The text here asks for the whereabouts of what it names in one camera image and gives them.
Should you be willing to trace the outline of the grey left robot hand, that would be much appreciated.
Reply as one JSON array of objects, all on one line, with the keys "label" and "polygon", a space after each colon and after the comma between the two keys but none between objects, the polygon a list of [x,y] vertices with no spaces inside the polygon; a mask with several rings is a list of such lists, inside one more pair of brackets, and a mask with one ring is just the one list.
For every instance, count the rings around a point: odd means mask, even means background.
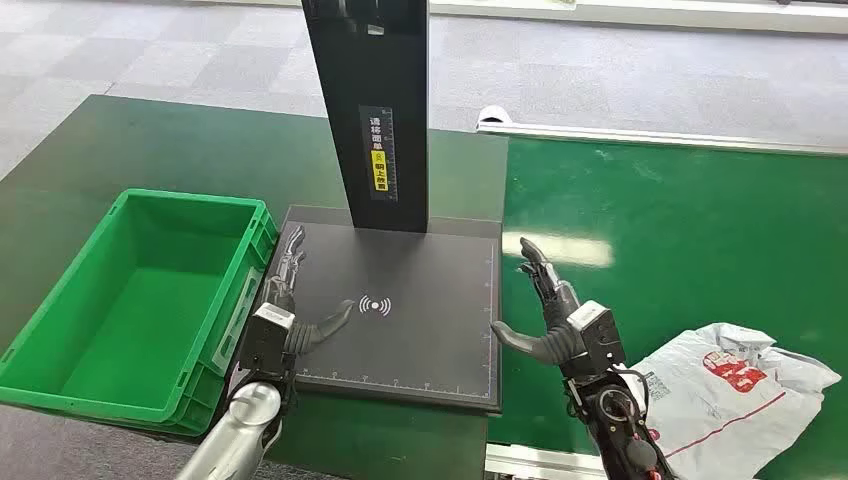
[{"label": "grey left robot hand", "polygon": [[355,302],[343,300],[324,320],[309,323],[296,319],[295,286],[297,274],[306,253],[300,249],[305,229],[298,225],[282,245],[282,253],[274,260],[270,275],[264,280],[259,306],[254,316],[265,328],[272,347],[285,354],[307,354],[343,328],[349,321]]}]

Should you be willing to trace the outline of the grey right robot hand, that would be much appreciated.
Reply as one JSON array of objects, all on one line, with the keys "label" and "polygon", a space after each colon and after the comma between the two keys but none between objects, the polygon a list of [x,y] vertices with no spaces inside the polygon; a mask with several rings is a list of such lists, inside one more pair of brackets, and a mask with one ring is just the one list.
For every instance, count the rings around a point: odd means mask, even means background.
[{"label": "grey right robot hand", "polygon": [[503,321],[492,322],[491,330],[502,345],[514,351],[543,364],[562,365],[585,350],[579,332],[568,321],[579,308],[577,295],[569,282],[559,278],[553,264],[535,243],[521,237],[520,244],[525,259],[520,270],[533,283],[546,332],[537,337],[525,335]]}]

